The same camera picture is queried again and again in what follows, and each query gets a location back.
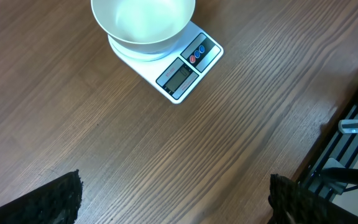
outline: scale platform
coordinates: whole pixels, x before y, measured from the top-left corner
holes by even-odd
[[[172,103],[181,103],[223,55],[223,48],[196,24],[189,22],[171,49],[142,54],[119,45],[109,36],[117,56]]]

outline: kitchen scale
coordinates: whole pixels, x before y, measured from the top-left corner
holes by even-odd
[[[223,48],[191,21],[170,49],[142,54],[119,45],[109,36],[117,56],[172,103],[181,103],[223,55]]]

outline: brown tabletop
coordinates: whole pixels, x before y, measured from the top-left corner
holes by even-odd
[[[224,57],[180,105],[89,0],[0,0],[0,206],[79,169],[77,223],[265,223],[358,87],[358,0],[197,0]]]

